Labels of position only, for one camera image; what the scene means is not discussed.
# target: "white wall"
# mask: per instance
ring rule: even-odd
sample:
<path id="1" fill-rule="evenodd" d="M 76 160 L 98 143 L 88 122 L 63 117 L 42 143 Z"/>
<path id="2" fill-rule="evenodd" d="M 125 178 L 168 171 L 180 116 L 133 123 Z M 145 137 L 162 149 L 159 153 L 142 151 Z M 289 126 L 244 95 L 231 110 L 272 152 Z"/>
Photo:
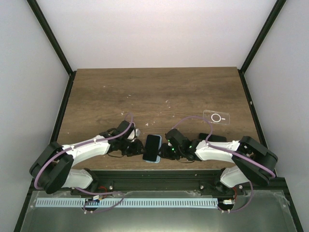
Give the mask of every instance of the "white wall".
<path id="1" fill-rule="evenodd" d="M 11 232 L 68 75 L 25 0 L 2 1 L 0 31 L 0 231 Z"/>
<path id="2" fill-rule="evenodd" d="M 275 0 L 39 0 L 77 68 L 241 67 Z"/>
<path id="3" fill-rule="evenodd" d="M 277 171 L 309 231 L 309 1 L 287 1 L 246 79 Z"/>

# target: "white ring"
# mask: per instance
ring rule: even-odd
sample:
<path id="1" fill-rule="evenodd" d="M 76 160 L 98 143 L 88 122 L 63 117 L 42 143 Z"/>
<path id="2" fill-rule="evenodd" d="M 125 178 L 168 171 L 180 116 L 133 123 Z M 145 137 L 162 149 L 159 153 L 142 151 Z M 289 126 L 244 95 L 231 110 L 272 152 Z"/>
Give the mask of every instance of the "white ring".
<path id="1" fill-rule="evenodd" d="M 212 118 L 214 115 L 219 116 L 219 118 L 220 118 L 219 121 L 216 121 L 216 120 L 214 120 L 214 119 Z M 211 115 L 211 119 L 212 119 L 213 122 L 220 122 L 220 121 L 221 121 L 221 116 L 220 116 L 219 114 L 212 114 L 212 115 Z"/>

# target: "wood grain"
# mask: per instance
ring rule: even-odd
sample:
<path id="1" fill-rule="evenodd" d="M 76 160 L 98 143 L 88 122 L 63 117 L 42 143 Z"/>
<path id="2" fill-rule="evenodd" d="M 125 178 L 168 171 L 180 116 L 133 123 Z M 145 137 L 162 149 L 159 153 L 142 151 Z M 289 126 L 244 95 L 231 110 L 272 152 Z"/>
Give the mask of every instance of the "wood grain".
<path id="1" fill-rule="evenodd" d="M 117 127 L 127 112 L 134 114 L 145 144 L 148 134 L 165 133 L 186 116 L 202 116 L 204 110 L 230 114 L 230 125 L 214 124 L 213 133 L 239 140 L 243 135 L 258 139 L 237 68 L 140 68 L 79 69 L 64 115 L 58 142 L 72 144 Z M 179 125 L 189 139 L 209 126 L 196 119 Z M 146 163 L 141 156 L 112 158 L 107 155 L 85 160 L 75 168 L 137 169 L 220 169 L 233 164 L 204 161 L 190 164 L 161 159 Z"/>

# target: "brown wooden surface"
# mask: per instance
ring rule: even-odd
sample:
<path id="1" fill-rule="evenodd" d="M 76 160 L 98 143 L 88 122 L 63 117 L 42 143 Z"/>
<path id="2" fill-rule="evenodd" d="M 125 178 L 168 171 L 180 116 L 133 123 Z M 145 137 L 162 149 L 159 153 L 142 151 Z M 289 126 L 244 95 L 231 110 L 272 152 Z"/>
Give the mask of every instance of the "brown wooden surface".
<path id="1" fill-rule="evenodd" d="M 228 141 L 239 140 L 243 135 L 258 139 L 234 67 L 79 69 L 58 142 L 64 145 L 93 138 L 117 127 L 127 112 L 134 114 L 143 144 L 148 134 L 160 134 L 166 142 L 165 133 L 179 120 L 191 115 L 202 116 L 204 110 L 230 114 L 230 125 L 214 124 L 214 134 L 225 136 Z M 178 128 L 189 139 L 197 138 L 200 132 L 209 132 L 209 126 L 198 119 L 189 119 Z M 220 169 L 231 166 L 233 164 L 214 160 L 184 164 L 161 159 L 153 164 L 143 161 L 142 155 L 130 158 L 104 155 L 85 160 L 75 168 Z"/>

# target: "black phone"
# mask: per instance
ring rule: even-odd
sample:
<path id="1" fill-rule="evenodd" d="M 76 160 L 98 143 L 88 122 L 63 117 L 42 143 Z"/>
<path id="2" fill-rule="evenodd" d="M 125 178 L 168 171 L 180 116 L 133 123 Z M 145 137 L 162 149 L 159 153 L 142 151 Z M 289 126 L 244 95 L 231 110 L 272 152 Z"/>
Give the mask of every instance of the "black phone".
<path id="1" fill-rule="evenodd" d="M 145 153 L 143 154 L 143 160 L 147 162 L 159 162 L 158 156 L 159 149 L 161 147 L 162 137 L 160 135 L 149 134 L 146 139 Z"/>

